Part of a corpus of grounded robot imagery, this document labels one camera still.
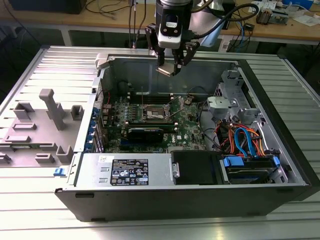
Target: camera on robot arm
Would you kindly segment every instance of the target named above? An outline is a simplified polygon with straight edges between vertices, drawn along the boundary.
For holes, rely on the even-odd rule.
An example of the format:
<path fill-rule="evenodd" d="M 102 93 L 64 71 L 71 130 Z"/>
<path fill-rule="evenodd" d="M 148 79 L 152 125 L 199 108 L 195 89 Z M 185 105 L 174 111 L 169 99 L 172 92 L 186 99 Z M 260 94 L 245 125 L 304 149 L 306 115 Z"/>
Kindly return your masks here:
<path fill-rule="evenodd" d="M 214 15 L 218 22 L 210 22 L 214 26 L 208 31 L 197 34 L 190 29 L 192 14 L 199 13 L 209 8 L 214 8 L 214 3 L 218 0 L 208 0 L 200 2 L 197 7 L 193 7 L 193 0 L 157 0 L 156 1 L 156 24 L 151 23 L 145 28 L 146 39 L 149 49 L 157 56 L 157 71 L 168 77 L 177 75 L 182 66 L 186 66 L 194 58 L 197 49 L 200 47 L 200 40 L 210 35 L 214 31 L 220 31 L 220 25 L 225 21 L 241 21 L 255 16 L 259 8 L 252 3 L 236 6 L 225 16 Z M 246 17 L 231 18 L 232 14 L 239 9 L 252 7 L 255 12 Z M 193 27 L 201 25 L 201 22 L 192 24 Z M 165 61 L 165 49 L 172 50 L 174 63 Z"/>

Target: black cable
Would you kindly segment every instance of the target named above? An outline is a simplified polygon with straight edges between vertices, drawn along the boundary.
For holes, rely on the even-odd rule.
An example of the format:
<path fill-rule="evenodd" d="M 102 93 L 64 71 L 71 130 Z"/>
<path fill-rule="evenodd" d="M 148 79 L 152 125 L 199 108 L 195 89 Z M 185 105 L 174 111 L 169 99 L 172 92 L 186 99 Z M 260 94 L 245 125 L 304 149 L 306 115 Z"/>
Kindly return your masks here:
<path fill-rule="evenodd" d="M 129 48 L 131 48 L 131 12 L 132 12 L 132 6 L 130 6 L 130 10 L 129 10 Z"/>
<path fill-rule="evenodd" d="M 250 39 L 251 39 L 251 36 L 252 36 L 252 31 L 248 31 L 248 32 L 249 32 L 249 37 L 242 42 L 242 44 L 244 44 L 245 42 L 247 42 L 247 44 L 246 45 L 242 45 L 241 47 L 239 47 L 240 44 L 241 44 L 241 43 L 239 43 L 237 46 L 234 46 L 235 49 L 238 49 L 238 48 L 243 49 L 245 46 L 247 46 L 250 43 Z"/>
<path fill-rule="evenodd" d="M 16 48 L 17 48 L 17 49 L 20 51 L 21 57 L 23 57 L 24 59 L 26 59 L 26 60 L 28 60 L 28 61 L 32 60 L 32 58 L 35 56 L 35 54 L 29 52 L 29 51 L 26 50 L 25 48 L 22 48 L 22 47 L 20 47 L 20 46 L 18 46 L 18 47 L 15 46 L 15 45 L 14 45 L 14 40 L 16 40 L 16 38 L 13 38 L 13 37 L 11 37 L 10 35 L 6 34 L 6 32 L 2 30 L 2 28 L 0 28 L 0 31 L 3 33 L 3 35 L 5 35 L 6 38 L 8 38 L 8 39 L 10 40 L 12 49 L 16 49 Z M 24 57 L 24 56 L 22 55 L 21 51 L 24 51 L 25 53 L 30 54 L 30 55 L 32 56 L 32 58 L 30 59 L 30 58 Z"/>
<path fill-rule="evenodd" d="M 92 0 L 92 1 L 88 2 L 88 3 L 85 5 L 85 9 L 86 9 L 87 11 L 89 11 L 90 13 L 94 13 L 94 14 L 109 14 L 109 13 L 113 13 L 113 12 L 116 12 L 116 11 L 119 11 L 119 10 L 122 10 L 122 9 L 129 8 L 129 7 L 130 7 L 130 6 L 128 5 L 128 6 L 120 7 L 120 8 L 115 9 L 115 10 L 103 11 L 103 9 L 104 9 L 105 7 L 118 5 L 118 4 L 121 2 L 121 1 L 120 1 L 120 2 L 115 3 L 115 4 L 103 5 L 102 7 L 100 7 L 99 11 L 90 10 L 90 9 L 88 8 L 88 6 L 89 6 L 90 4 L 92 4 L 93 2 L 95 2 L 95 1 L 96 1 L 96 0 Z"/>
<path fill-rule="evenodd" d="M 231 44 L 230 48 L 226 51 L 227 53 L 229 53 L 230 50 L 235 47 L 235 44 L 236 44 L 236 42 L 238 41 L 240 35 L 241 35 L 241 30 L 240 30 L 239 35 L 236 37 L 236 39 L 234 40 L 234 42 Z"/>
<path fill-rule="evenodd" d="M 211 137 L 209 137 L 209 136 L 205 133 L 205 131 L 203 130 L 203 128 L 202 128 L 202 126 L 201 126 L 201 115 L 202 115 L 202 112 L 203 112 L 204 107 L 205 107 L 206 104 L 208 104 L 207 101 L 205 101 L 205 102 L 203 103 L 202 108 L 201 108 L 201 111 L 200 111 L 200 114 L 199 114 L 199 128 L 200 128 L 202 134 L 203 134 L 208 140 L 210 140 L 217 148 L 219 148 L 219 145 L 218 145 L 213 139 L 211 139 Z"/>
<path fill-rule="evenodd" d="M 135 1 L 136 0 L 133 0 L 134 1 L 134 7 L 133 7 L 133 48 L 135 49 L 136 48 L 136 15 L 137 15 L 137 6 L 136 6 L 136 3 Z"/>
<path fill-rule="evenodd" d="M 5 9 L 8 11 L 8 13 L 11 15 L 11 17 L 13 17 L 13 19 L 18 23 L 20 24 L 20 26 L 26 30 L 26 32 L 34 39 L 34 41 L 36 41 L 37 44 L 39 44 L 39 46 L 41 46 L 41 43 L 28 31 L 28 29 L 26 29 L 26 27 L 11 13 L 11 11 L 9 10 L 7 4 L 6 4 L 6 1 L 5 0 L 2 0 L 3 1 L 3 4 L 4 4 L 4 7 Z"/>
<path fill-rule="evenodd" d="M 243 8 L 247 8 L 247 7 L 254 8 L 255 12 L 252 13 L 251 15 L 249 15 L 249 16 L 242 17 L 242 18 L 229 18 L 230 16 L 232 16 L 233 13 L 235 13 L 239 9 L 243 9 Z M 244 21 L 244 20 L 247 20 L 247 19 L 250 19 L 250 18 L 254 17 L 255 15 L 258 14 L 258 12 L 259 12 L 258 6 L 253 4 L 253 3 L 246 3 L 246 4 L 242 4 L 242 5 L 236 6 L 234 9 L 232 9 L 230 12 L 228 12 L 223 18 L 221 18 L 220 21 L 218 21 L 217 24 L 215 24 L 213 28 L 211 28 L 209 31 L 207 31 L 207 32 L 205 32 L 203 34 L 196 34 L 193 37 L 193 39 L 202 39 L 202 38 L 208 36 L 213 31 L 215 31 L 226 20 L 228 20 L 230 22 L 234 22 L 234 20 L 235 21 Z"/>
<path fill-rule="evenodd" d="M 210 94 L 207 92 L 207 90 L 205 90 L 202 86 L 193 86 L 193 87 L 191 87 L 191 88 L 189 89 L 189 91 L 188 91 L 188 95 L 190 95 L 191 90 L 196 89 L 196 88 L 202 89 L 207 95 L 210 95 Z"/>
<path fill-rule="evenodd" d="M 144 0 L 144 15 L 143 15 L 143 19 L 140 23 L 139 29 L 136 33 L 136 41 L 139 40 L 140 30 L 141 30 L 142 24 L 144 24 L 144 22 L 146 20 L 146 16 L 147 16 L 147 0 Z"/>

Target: blue latch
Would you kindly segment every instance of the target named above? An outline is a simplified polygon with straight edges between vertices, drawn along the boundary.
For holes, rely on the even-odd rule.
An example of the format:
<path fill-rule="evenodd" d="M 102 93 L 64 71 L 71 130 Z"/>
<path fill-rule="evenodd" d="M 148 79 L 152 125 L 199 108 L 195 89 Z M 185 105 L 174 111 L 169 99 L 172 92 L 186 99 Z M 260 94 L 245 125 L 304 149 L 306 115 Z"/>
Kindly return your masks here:
<path fill-rule="evenodd" d="M 90 121 L 90 127 L 94 127 L 97 123 L 93 120 Z"/>
<path fill-rule="evenodd" d="M 88 149 L 92 149 L 92 144 L 86 142 L 86 143 L 84 144 L 84 147 L 85 147 L 85 148 L 88 148 Z"/>
<path fill-rule="evenodd" d="M 225 167 L 245 165 L 242 157 L 240 156 L 227 156 L 223 159 L 223 163 Z"/>
<path fill-rule="evenodd" d="M 274 163 L 275 163 L 275 165 L 276 165 L 277 167 L 280 166 L 280 160 L 279 160 L 279 158 L 278 158 L 277 156 L 274 156 L 274 157 L 273 157 L 273 161 L 274 161 Z"/>
<path fill-rule="evenodd" d="M 93 134 L 93 133 L 95 132 L 95 129 L 92 128 L 92 127 L 88 127 L 88 132 L 89 132 L 90 134 Z"/>
<path fill-rule="evenodd" d="M 86 139 L 87 141 L 90 141 L 90 140 L 94 139 L 94 136 L 92 136 L 92 135 L 87 135 L 85 139 Z"/>
<path fill-rule="evenodd" d="M 55 177 L 64 177 L 66 176 L 65 174 L 65 169 L 61 167 L 57 167 L 53 173 L 53 176 Z"/>
<path fill-rule="evenodd" d="M 93 115 L 98 115 L 99 113 L 100 113 L 100 110 L 99 110 L 98 108 L 94 107 L 94 108 L 92 109 L 92 114 L 93 114 Z"/>

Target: workbench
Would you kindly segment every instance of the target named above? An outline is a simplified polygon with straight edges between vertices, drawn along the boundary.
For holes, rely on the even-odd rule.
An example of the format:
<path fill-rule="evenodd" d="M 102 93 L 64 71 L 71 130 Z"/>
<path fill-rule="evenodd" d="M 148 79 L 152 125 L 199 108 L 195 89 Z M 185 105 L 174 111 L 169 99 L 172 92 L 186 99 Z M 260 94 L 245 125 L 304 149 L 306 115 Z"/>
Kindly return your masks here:
<path fill-rule="evenodd" d="M 42 88 L 52 88 L 64 109 L 86 107 L 85 94 L 98 72 L 98 54 L 116 48 L 51 46 L 40 49 L 0 105 L 0 139 L 16 117 L 18 102 L 37 106 Z M 130 49 L 122 48 L 123 53 Z M 148 55 L 146 49 L 139 50 Z M 293 66 L 276 55 L 198 52 L 195 57 L 244 59 L 320 177 L 320 98 Z M 0 168 L 0 239 L 183 239 L 276 240 L 320 238 L 320 194 L 282 205 L 267 216 L 81 222 L 54 195 L 67 179 L 55 167 Z"/>
<path fill-rule="evenodd" d="M 100 5 L 117 3 L 115 0 L 100 0 Z M 237 5 L 250 3 L 251 0 L 237 0 Z M 7 3 L 13 15 L 24 24 L 27 28 L 40 29 L 57 29 L 61 31 L 64 44 L 72 46 L 72 38 L 70 31 L 93 31 L 93 32 L 112 32 L 112 33 L 128 33 L 129 8 L 124 8 L 116 12 L 116 19 L 103 16 L 98 13 L 92 13 L 84 9 L 79 15 L 66 13 L 48 13 L 33 11 L 14 11 L 10 4 Z M 127 6 L 126 1 L 115 6 L 106 7 L 105 10 L 115 10 Z M 93 3 L 89 9 L 98 11 L 97 4 Z M 320 6 L 313 5 L 311 11 L 320 11 Z M 147 14 L 141 33 L 144 34 L 144 27 L 155 22 L 155 5 L 147 4 Z M 245 16 L 247 9 L 240 11 L 241 16 Z M 136 14 L 136 31 L 144 16 L 144 5 L 137 5 Z M 248 23 L 254 24 L 255 28 L 251 36 L 251 41 L 272 42 L 286 44 L 304 44 L 317 45 L 320 41 L 320 24 L 314 26 L 306 26 L 295 20 L 289 19 L 287 25 L 256 24 L 256 17 L 247 20 Z M 19 27 L 17 23 L 8 13 L 2 1 L 0 1 L 0 26 Z M 239 29 L 236 23 L 232 22 L 228 30 L 222 30 L 219 38 L 222 39 L 219 51 L 226 51 L 226 45 L 239 35 Z"/>

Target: cable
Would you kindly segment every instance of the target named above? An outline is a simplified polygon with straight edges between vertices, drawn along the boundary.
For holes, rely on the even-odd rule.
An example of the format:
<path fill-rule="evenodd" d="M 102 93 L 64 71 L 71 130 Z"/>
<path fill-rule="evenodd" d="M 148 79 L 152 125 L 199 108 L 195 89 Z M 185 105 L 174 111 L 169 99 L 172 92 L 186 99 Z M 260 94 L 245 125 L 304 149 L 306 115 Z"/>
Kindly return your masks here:
<path fill-rule="evenodd" d="M 188 91 L 188 95 L 190 95 L 191 90 L 196 89 L 196 88 L 202 89 L 207 95 L 210 95 L 210 94 L 207 92 L 207 90 L 205 90 L 204 87 L 202 87 L 202 86 L 193 86 L 193 87 L 191 87 L 191 88 L 189 89 L 189 91 Z"/>
<path fill-rule="evenodd" d="M 251 15 L 249 16 L 246 16 L 246 17 L 242 17 L 242 18 L 230 18 L 229 17 L 236 11 L 238 11 L 239 9 L 243 9 L 243 8 L 247 8 L 247 7 L 252 7 L 255 9 L 255 12 L 252 13 Z M 250 19 L 252 17 L 254 17 L 255 15 L 257 15 L 259 12 L 259 8 L 257 5 L 253 4 L 253 3 L 246 3 L 246 4 L 242 4 L 242 5 L 239 5 L 239 6 L 236 6 L 233 10 L 231 10 L 230 12 L 228 12 L 223 18 L 220 19 L 219 22 L 217 22 L 213 28 L 211 28 L 209 31 L 203 33 L 203 34 L 196 34 L 193 39 L 202 39 L 206 36 L 208 36 L 209 34 L 211 34 L 213 31 L 215 31 L 224 21 L 228 20 L 228 21 L 231 21 L 233 22 L 234 19 L 236 19 L 236 21 L 243 21 L 243 20 L 247 20 L 247 19 Z"/>
<path fill-rule="evenodd" d="M 118 9 L 115 9 L 115 10 L 111 10 L 111 11 L 104 11 L 103 9 L 106 8 L 106 7 L 109 7 L 109 6 L 115 6 L 115 5 L 118 5 L 119 3 L 122 2 L 122 0 L 119 0 L 119 2 L 117 3 L 114 3 L 114 4 L 108 4 L 108 5 L 103 5 L 102 7 L 100 7 L 99 11 L 93 11 L 91 9 L 88 8 L 88 6 L 90 4 L 92 4 L 93 2 L 95 2 L 96 0 L 91 0 L 90 2 L 88 2 L 86 5 L 85 5 L 85 9 L 91 13 L 94 13 L 94 14 L 109 14 L 109 13 L 113 13 L 113 12 L 116 12 L 116 11 L 119 11 L 119 10 L 122 10 L 122 9 L 125 9 L 125 8 L 128 8 L 130 7 L 129 5 L 128 6 L 123 6 L 123 7 L 120 7 Z"/>
<path fill-rule="evenodd" d="M 130 10 L 129 10 L 129 48 L 131 48 L 131 12 L 132 12 L 132 6 L 130 6 Z"/>
<path fill-rule="evenodd" d="M 209 136 L 205 133 L 205 131 L 203 130 L 203 128 L 202 128 L 202 126 L 201 126 L 201 114 L 202 114 L 202 112 L 203 112 L 204 107 L 205 107 L 206 104 L 207 104 L 207 102 L 204 102 L 204 104 L 202 105 L 200 114 L 199 114 L 199 128 L 200 128 L 201 132 L 203 133 L 203 135 L 204 135 L 207 139 L 209 139 L 217 148 L 219 148 L 219 145 L 218 145 L 213 139 L 211 139 L 211 137 L 209 137 Z"/>
<path fill-rule="evenodd" d="M 107 105 L 109 104 L 109 102 L 110 102 L 110 92 L 108 91 L 108 90 L 101 90 L 100 92 L 99 92 L 99 94 L 96 96 L 96 100 L 98 100 L 99 99 L 99 97 L 100 97 L 100 94 L 101 93 L 105 93 L 105 92 L 108 92 L 108 102 L 106 103 Z"/>
<path fill-rule="evenodd" d="M 231 10 L 231 15 L 234 15 L 235 14 L 235 12 L 237 11 L 238 12 L 238 14 L 240 15 L 240 12 L 239 12 L 239 10 L 241 9 L 243 9 L 243 8 L 246 8 L 246 7 L 252 7 L 252 8 L 254 8 L 257 12 L 259 12 L 259 8 L 258 8 L 258 6 L 257 5 L 255 5 L 257 8 L 258 8 L 258 10 L 254 7 L 254 6 L 243 6 L 243 5 L 246 5 L 246 4 L 242 4 L 242 5 L 239 5 L 239 6 L 236 6 L 235 8 L 239 8 L 239 9 L 233 9 L 233 10 Z M 223 19 L 223 16 L 222 15 L 218 15 L 218 14 L 216 14 L 211 8 L 208 8 L 207 7 L 207 9 L 209 9 L 210 10 L 210 12 L 215 16 L 215 17 L 217 17 L 217 18 L 219 18 L 219 19 Z M 241 17 L 240 16 L 240 18 L 226 18 L 225 20 L 226 21 L 229 21 L 229 22 L 239 22 L 239 21 L 244 21 L 244 20 L 247 20 L 247 19 L 250 19 L 250 18 L 252 18 L 252 17 L 254 17 L 256 14 L 255 13 L 252 13 L 251 15 L 249 15 L 249 16 L 245 16 L 245 17 Z"/>
<path fill-rule="evenodd" d="M 203 9 L 205 9 L 206 7 L 208 7 L 214 0 L 209 0 L 209 1 L 204 1 L 204 4 L 198 8 L 192 8 L 191 9 L 191 13 L 194 14 L 194 13 L 197 13 L 197 12 L 200 12 L 202 11 Z"/>
<path fill-rule="evenodd" d="M 141 30 L 142 24 L 144 24 L 144 22 L 146 20 L 146 16 L 147 16 L 147 0 L 144 0 L 144 15 L 143 15 L 143 19 L 140 23 L 140 26 L 138 28 L 138 31 L 136 33 L 136 41 L 139 40 L 140 30 Z"/>
<path fill-rule="evenodd" d="M 135 49 L 136 48 L 136 15 L 137 15 L 137 5 L 136 5 L 136 0 L 133 0 L 133 44 L 132 47 Z"/>
<path fill-rule="evenodd" d="M 241 37 L 241 41 L 240 41 L 240 44 L 239 44 L 241 46 L 243 41 L 244 41 L 244 38 L 245 38 L 245 30 L 244 30 L 244 26 L 242 25 L 241 22 L 238 21 L 237 23 L 239 23 L 240 26 L 241 26 L 242 37 Z"/>
<path fill-rule="evenodd" d="M 23 56 L 22 51 L 21 51 L 21 47 L 22 47 L 22 42 L 24 41 L 24 36 L 26 34 L 27 31 L 24 31 L 24 33 L 22 34 L 21 40 L 20 40 L 20 44 L 19 44 L 19 50 L 20 50 L 20 54 L 21 56 Z"/>
<path fill-rule="evenodd" d="M 6 1 L 5 0 L 2 0 L 3 1 L 3 4 L 4 4 L 4 7 L 5 9 L 8 11 L 8 13 L 11 15 L 11 17 L 13 17 L 13 19 L 18 23 L 20 24 L 20 26 L 26 30 L 26 32 L 33 38 L 34 41 L 36 41 L 37 44 L 39 44 L 39 46 L 41 46 L 41 43 L 28 31 L 28 29 L 26 29 L 26 27 L 11 13 L 11 11 L 9 10 L 7 4 L 6 4 Z"/>

